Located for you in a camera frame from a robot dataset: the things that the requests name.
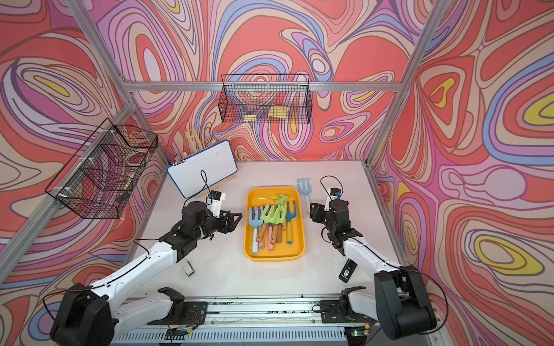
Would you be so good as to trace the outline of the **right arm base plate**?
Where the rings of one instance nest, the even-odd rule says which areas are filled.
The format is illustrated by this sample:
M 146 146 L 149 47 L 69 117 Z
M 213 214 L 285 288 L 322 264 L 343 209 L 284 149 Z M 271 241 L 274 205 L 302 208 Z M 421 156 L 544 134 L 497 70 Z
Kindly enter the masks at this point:
M 348 303 L 339 299 L 322 300 L 317 303 L 317 306 L 319 307 L 318 311 L 324 324 L 354 324 L 365 322 L 369 325 L 373 325 L 377 323 L 375 319 L 354 312 Z

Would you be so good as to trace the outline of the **green hand fork wooden handle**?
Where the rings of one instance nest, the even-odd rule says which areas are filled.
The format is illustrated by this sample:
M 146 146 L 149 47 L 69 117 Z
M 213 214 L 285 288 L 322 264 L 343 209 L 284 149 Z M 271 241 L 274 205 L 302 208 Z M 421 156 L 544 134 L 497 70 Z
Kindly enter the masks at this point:
M 273 245 L 281 243 L 282 227 L 286 221 L 286 214 L 287 214 L 287 211 L 285 210 L 284 206 L 278 206 L 274 213 L 274 216 L 271 222 L 271 224 L 273 225 L 271 244 Z

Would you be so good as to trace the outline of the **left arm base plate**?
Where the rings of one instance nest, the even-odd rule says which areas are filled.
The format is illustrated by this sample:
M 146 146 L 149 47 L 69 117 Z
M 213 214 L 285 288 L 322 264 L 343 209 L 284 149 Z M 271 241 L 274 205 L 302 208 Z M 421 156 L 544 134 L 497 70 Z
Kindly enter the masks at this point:
M 193 327 L 204 324 L 208 303 L 206 301 L 191 301 L 174 303 L 165 318 L 148 322 L 148 325 L 186 325 Z

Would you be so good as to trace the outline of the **green three-prong rake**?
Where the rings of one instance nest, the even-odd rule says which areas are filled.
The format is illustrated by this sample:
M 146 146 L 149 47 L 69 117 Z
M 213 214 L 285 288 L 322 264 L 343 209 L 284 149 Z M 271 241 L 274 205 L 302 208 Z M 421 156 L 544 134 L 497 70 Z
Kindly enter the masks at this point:
M 280 225 L 283 224 L 286 220 L 287 206 L 286 202 L 288 201 L 288 196 L 281 194 L 279 198 L 275 199 L 276 209 L 272 216 L 273 224 Z

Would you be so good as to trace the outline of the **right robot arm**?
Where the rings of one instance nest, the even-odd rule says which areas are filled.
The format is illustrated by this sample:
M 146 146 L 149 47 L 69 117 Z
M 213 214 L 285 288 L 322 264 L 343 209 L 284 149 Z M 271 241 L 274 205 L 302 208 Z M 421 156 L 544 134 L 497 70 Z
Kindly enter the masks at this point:
M 385 258 L 370 246 L 351 226 L 348 201 L 335 199 L 328 206 L 311 203 L 310 218 L 324 226 L 335 249 L 373 279 L 372 293 L 363 286 L 344 291 L 350 312 L 378 321 L 391 340 L 439 329 L 424 274 Z

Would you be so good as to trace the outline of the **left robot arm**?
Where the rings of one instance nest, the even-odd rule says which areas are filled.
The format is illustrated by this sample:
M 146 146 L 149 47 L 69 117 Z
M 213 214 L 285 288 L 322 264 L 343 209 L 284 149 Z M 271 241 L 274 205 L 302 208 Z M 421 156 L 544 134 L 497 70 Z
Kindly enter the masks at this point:
M 200 240 L 233 232 L 242 213 L 214 214 L 205 202 L 183 207 L 181 219 L 141 257 L 88 286 L 75 284 L 63 294 L 50 338 L 58 345 L 109 345 L 135 328 L 158 321 L 187 324 L 185 298 L 163 287 L 155 294 L 127 303 L 145 283 L 183 260 Z

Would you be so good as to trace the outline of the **yellow plastic storage tray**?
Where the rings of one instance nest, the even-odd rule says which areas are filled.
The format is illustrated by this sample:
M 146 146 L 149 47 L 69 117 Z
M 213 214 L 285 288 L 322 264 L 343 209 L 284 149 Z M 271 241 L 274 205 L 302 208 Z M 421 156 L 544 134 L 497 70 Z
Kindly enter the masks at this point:
M 297 216 L 292 220 L 293 239 L 292 245 L 287 244 L 287 220 L 282 227 L 281 243 L 275 244 L 274 251 L 259 249 L 258 254 L 252 253 L 253 228 L 248 224 L 249 207 L 260 207 L 261 213 L 265 205 L 276 205 L 275 199 L 281 194 L 288 196 L 290 208 L 293 208 L 292 201 L 296 201 Z M 248 193 L 246 199 L 246 221 L 243 236 L 243 250 L 245 256 L 254 262 L 279 262 L 299 259 L 306 250 L 306 239 L 304 235 L 304 224 L 300 194 L 297 189 L 287 186 L 278 187 L 257 187 Z

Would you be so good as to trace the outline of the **green rake wooden handle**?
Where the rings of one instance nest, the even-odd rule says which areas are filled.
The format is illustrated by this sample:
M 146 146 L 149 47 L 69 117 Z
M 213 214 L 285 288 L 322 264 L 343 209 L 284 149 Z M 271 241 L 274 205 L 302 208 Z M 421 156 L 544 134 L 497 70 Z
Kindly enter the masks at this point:
M 265 231 L 269 228 L 270 225 L 273 225 L 277 222 L 277 219 L 281 214 L 280 205 L 265 205 L 261 213 L 261 221 L 263 222 L 262 226 L 258 229 L 258 236 L 256 238 L 257 242 L 263 240 Z

